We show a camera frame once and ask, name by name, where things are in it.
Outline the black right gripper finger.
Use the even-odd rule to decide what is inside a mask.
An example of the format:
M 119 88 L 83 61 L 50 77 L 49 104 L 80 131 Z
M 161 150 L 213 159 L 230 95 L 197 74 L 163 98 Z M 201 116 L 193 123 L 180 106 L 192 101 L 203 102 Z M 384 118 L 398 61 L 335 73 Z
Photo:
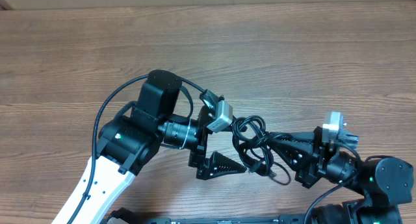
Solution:
M 283 140 L 289 142 L 311 143 L 315 139 L 313 132 L 269 132 L 273 140 Z
M 272 140 L 269 147 L 293 170 L 299 171 L 313 160 L 313 143 L 310 141 Z

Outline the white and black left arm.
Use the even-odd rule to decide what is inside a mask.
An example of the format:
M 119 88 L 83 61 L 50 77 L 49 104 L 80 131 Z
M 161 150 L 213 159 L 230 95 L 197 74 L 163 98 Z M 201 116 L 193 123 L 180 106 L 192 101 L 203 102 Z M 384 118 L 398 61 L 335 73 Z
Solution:
M 143 81 L 139 97 L 99 128 L 102 113 L 124 88 Z M 100 223 L 119 195 L 160 147 L 187 149 L 196 177 L 209 180 L 246 168 L 215 151 L 206 157 L 210 134 L 230 131 L 235 117 L 223 97 L 172 72 L 153 70 L 113 91 L 100 107 L 92 133 L 92 156 L 54 223 Z

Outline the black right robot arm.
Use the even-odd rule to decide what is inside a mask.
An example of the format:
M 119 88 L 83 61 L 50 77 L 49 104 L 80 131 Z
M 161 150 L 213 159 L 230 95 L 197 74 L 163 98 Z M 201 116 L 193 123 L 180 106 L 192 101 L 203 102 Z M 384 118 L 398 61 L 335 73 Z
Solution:
M 268 145 L 295 171 L 306 188 L 320 179 L 335 187 L 318 197 L 303 217 L 304 223 L 401 223 L 399 205 L 412 201 L 413 166 L 393 156 L 362 160 L 358 137 L 341 127 L 317 127 L 313 132 L 271 132 Z M 362 199 L 319 206 L 334 191 L 346 188 Z

